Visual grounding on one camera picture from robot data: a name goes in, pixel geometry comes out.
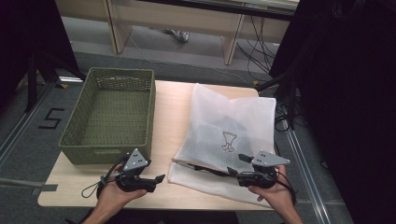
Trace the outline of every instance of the printed logo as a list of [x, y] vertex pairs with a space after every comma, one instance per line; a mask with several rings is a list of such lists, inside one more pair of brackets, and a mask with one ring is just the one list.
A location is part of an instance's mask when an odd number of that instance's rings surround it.
[[233, 140], [236, 138], [235, 133], [228, 133], [228, 132], [223, 132], [224, 138], [225, 138], [225, 145], [222, 146], [224, 151], [227, 152], [233, 152], [235, 149], [233, 148]]

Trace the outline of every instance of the black panel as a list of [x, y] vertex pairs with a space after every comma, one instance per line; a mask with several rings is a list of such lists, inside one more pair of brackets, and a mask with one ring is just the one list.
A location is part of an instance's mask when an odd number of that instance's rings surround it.
[[271, 77], [277, 77], [286, 71], [314, 28], [318, 23], [322, 23], [330, 6], [331, 1], [327, 0], [301, 0], [299, 2], [295, 15], [313, 19], [291, 20], [271, 67]]
[[334, 21], [298, 82], [308, 122], [356, 223], [396, 216], [396, 14], [367, 1]]
[[[45, 78], [54, 79], [55, 67], [78, 71], [54, 0], [6, 1], [1, 6], [0, 19], [0, 107], [26, 74], [28, 58], [33, 52], [35, 65]], [[63, 64], [49, 60], [48, 55]]]

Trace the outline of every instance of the desk leg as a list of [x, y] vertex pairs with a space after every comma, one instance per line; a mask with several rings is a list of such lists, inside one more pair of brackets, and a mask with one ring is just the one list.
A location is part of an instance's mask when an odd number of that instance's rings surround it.
[[128, 41], [129, 35], [132, 32], [132, 25], [120, 24], [120, 20], [117, 19], [117, 15], [114, 12], [112, 0], [104, 0], [105, 10], [107, 14], [107, 23], [110, 30], [111, 42], [113, 44], [114, 53], [122, 53], [126, 42]]
[[224, 53], [224, 63], [229, 65], [233, 60], [233, 53], [235, 52], [236, 41], [239, 36], [239, 32], [241, 31], [242, 24], [244, 22], [245, 15], [238, 15], [236, 20], [234, 32], [232, 37], [222, 36], [222, 46]]
[[35, 105], [35, 101], [37, 99], [37, 79], [35, 74], [35, 55], [32, 55], [29, 58], [29, 68], [28, 68], [27, 76], [28, 76], [28, 97], [27, 97], [27, 106], [25, 112], [29, 112], [30, 109]]

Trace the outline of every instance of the human hand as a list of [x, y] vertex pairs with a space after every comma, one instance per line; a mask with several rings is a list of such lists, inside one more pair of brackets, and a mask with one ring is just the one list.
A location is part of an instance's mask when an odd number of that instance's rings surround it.
[[93, 212], [84, 221], [85, 224], [106, 223], [111, 217], [115, 216], [125, 204], [147, 194], [145, 189], [125, 192], [117, 186], [116, 182], [113, 181], [114, 179], [114, 177], [110, 177], [107, 180], [108, 183], [102, 189]]
[[[277, 176], [277, 180], [286, 184], [286, 168], [284, 165], [276, 167], [281, 175]], [[298, 216], [292, 202], [291, 194], [288, 189], [276, 183], [270, 189], [262, 189], [257, 186], [249, 186], [248, 190], [252, 193], [258, 194], [258, 202], [265, 199], [283, 218], [286, 223], [303, 223]]]

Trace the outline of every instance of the woven plastic basket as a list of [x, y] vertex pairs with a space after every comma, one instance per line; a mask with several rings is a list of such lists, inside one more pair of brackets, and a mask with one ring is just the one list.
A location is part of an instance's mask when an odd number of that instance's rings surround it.
[[138, 148], [151, 154], [152, 70], [91, 68], [59, 146], [73, 164], [111, 164]]

